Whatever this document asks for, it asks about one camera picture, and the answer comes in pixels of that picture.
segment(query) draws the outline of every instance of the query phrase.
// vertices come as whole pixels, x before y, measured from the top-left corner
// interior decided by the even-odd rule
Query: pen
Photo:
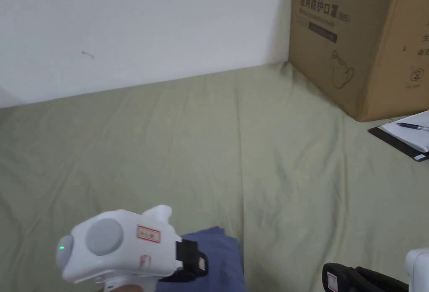
[[[429,127],[418,126],[416,124],[405,124],[405,123],[401,122],[401,123],[398,124],[398,126],[399,127],[404,127],[404,128],[410,128],[410,129],[429,131]]]

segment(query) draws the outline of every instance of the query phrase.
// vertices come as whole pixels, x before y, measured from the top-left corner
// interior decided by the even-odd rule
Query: green bed sheet
[[[406,280],[429,245],[429,162],[370,135],[289,64],[0,110],[3,291],[65,282],[55,248],[106,210],[172,206],[178,234],[221,226],[249,291],[323,291],[325,262]]]

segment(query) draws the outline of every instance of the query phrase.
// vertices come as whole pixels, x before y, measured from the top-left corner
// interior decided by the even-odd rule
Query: white paper
[[[429,132],[400,127],[397,125],[400,122],[429,127],[429,111],[415,114],[413,116],[408,116],[404,119],[400,119],[389,124],[380,126],[380,129],[386,131],[400,141],[408,144],[410,147],[420,152],[428,152]]]

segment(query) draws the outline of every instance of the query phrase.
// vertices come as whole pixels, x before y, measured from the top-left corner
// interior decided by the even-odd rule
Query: black notebook cover
[[[382,129],[379,129],[378,127],[372,128],[368,130],[368,132],[405,153],[407,156],[412,157],[415,161],[421,162],[429,159],[429,152],[421,153],[420,151],[408,146],[406,143],[401,142],[399,139],[396,139],[394,136],[391,136],[387,132],[382,131]]]

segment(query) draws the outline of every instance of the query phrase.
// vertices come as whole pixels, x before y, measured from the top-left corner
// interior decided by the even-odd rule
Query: blue cloth
[[[209,274],[187,283],[158,282],[156,292],[246,292],[239,244],[220,227],[186,234],[207,255]]]

